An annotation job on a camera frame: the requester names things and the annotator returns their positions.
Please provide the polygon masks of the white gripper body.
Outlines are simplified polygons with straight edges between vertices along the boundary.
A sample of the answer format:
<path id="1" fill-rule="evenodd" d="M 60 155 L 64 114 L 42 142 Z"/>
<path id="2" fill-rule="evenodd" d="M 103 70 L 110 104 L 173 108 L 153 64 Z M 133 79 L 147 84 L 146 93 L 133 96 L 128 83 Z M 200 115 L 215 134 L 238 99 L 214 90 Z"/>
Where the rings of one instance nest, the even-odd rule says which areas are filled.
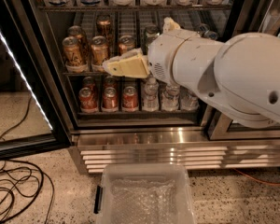
<path id="1" fill-rule="evenodd" d="M 147 58 L 149 69 L 159 81 L 176 84 L 173 78 L 173 61 L 181 45 L 190 38 L 199 37 L 197 32 L 177 29 L 158 36 L 148 47 Z"/>

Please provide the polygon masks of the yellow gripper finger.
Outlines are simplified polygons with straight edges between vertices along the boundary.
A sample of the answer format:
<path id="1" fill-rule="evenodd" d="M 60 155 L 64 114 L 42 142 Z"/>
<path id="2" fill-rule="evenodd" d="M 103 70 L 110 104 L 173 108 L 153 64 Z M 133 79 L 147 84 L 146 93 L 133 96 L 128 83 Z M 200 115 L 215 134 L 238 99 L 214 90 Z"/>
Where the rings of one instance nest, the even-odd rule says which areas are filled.
<path id="1" fill-rule="evenodd" d="M 179 28 L 180 28 L 180 25 L 177 22 L 175 22 L 172 18 L 166 17 L 164 19 L 164 25 L 163 25 L 162 30 L 165 33 L 168 33 L 173 30 L 178 30 Z"/>
<path id="2" fill-rule="evenodd" d="M 132 49 L 103 62 L 104 70 L 115 77 L 147 78 L 150 74 L 147 56 Z"/>

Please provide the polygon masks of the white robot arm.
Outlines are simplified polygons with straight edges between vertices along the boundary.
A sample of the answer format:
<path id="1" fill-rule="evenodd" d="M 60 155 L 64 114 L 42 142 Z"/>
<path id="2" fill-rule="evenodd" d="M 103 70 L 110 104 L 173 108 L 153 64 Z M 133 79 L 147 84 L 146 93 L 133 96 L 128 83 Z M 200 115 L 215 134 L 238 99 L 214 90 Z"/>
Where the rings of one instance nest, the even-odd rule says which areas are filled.
<path id="1" fill-rule="evenodd" d="M 103 62 L 116 77 L 154 76 L 182 86 L 249 128 L 280 124 L 280 38 L 245 33 L 219 42 L 164 19 L 147 55 L 132 49 Z"/>

